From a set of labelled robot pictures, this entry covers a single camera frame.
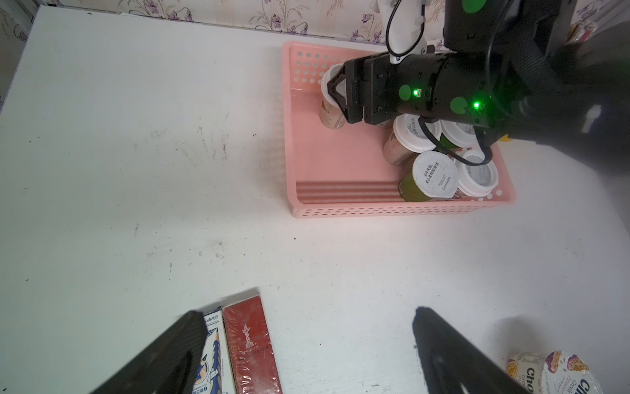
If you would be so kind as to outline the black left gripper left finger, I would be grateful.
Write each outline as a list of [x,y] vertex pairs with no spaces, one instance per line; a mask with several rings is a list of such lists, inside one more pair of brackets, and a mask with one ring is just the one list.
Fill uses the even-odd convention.
[[203,314],[191,310],[95,392],[191,394],[207,336]]

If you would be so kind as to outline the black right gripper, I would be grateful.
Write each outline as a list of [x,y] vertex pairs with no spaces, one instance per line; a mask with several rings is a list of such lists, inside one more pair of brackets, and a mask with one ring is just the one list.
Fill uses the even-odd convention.
[[436,102],[437,86],[447,54],[409,55],[392,64],[388,54],[350,59],[343,65],[343,75],[336,79],[333,91],[326,92],[326,102],[343,109],[346,121],[377,125],[401,114],[440,119],[444,105]]

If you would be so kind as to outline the wide Chobani yogurt cup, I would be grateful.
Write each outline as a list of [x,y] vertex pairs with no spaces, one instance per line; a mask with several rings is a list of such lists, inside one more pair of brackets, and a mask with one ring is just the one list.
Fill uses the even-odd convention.
[[594,394],[603,390],[592,371],[576,354],[518,352],[508,359],[505,370],[528,393]]

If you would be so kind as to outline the yogurt bottle row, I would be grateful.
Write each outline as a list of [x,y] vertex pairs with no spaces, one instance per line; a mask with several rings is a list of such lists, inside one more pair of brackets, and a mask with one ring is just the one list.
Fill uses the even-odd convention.
[[343,67],[342,63],[332,65],[323,75],[320,81],[321,92],[323,99],[320,107],[320,120],[322,124],[330,129],[338,130],[346,124],[346,118],[344,117],[341,109],[336,104],[334,99],[329,95],[327,84]]
[[449,200],[459,186],[459,172],[447,155],[429,151],[421,153],[399,184],[400,196],[408,202]]
[[434,149],[436,145],[424,134],[419,117],[404,114],[394,120],[392,132],[382,148],[382,153],[385,161],[399,166],[415,154]]
[[448,149],[477,148],[477,136],[472,125],[452,121],[439,121],[441,143]]
[[499,184],[497,166],[490,161],[488,164],[471,166],[454,161],[459,174],[457,197],[485,198]]

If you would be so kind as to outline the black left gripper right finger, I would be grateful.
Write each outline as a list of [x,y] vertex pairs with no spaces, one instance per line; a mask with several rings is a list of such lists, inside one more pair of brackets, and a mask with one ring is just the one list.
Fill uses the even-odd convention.
[[527,391],[433,309],[416,309],[413,334],[428,392],[499,394]]

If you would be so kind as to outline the yogurt bottle front row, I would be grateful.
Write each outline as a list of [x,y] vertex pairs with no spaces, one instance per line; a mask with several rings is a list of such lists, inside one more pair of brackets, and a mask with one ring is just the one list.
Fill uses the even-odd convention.
[[392,132],[382,148],[382,153],[385,161],[399,166],[415,154],[434,149],[436,145],[424,134],[419,117],[404,114],[394,120]]
[[399,184],[400,196],[408,202],[449,200],[459,186],[459,172],[447,155],[429,151],[421,153]]
[[342,63],[332,65],[323,75],[320,81],[321,92],[323,99],[320,107],[320,120],[322,124],[330,129],[338,130],[346,124],[346,118],[344,117],[341,109],[336,104],[334,99],[329,95],[327,84],[343,67]]

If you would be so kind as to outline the yogurt bottle back row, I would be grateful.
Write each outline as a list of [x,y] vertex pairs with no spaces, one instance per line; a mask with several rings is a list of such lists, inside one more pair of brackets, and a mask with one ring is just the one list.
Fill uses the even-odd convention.
[[439,121],[441,143],[448,149],[477,148],[477,136],[472,125],[452,121]]
[[499,184],[497,166],[490,161],[488,164],[471,166],[454,161],[459,174],[457,197],[485,198]]

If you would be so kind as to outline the pink plastic basket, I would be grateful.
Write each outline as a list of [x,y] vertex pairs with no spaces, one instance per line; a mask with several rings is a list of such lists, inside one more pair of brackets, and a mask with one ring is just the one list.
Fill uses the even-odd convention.
[[399,183],[410,169],[382,156],[385,130],[365,123],[333,130],[319,113],[320,80],[333,65],[367,51],[290,41],[282,47],[287,193],[297,218],[468,213],[512,205],[515,187],[500,149],[493,162],[499,184],[489,197],[406,202]]

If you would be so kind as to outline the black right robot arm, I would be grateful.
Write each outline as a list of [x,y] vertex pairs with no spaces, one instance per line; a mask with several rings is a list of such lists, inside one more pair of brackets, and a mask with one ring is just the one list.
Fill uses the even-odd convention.
[[387,50],[346,61],[324,85],[348,123],[452,121],[472,127],[484,163],[508,136],[628,174],[627,22],[571,43],[572,1],[449,1],[446,51],[433,53],[421,47],[425,2],[378,7]]

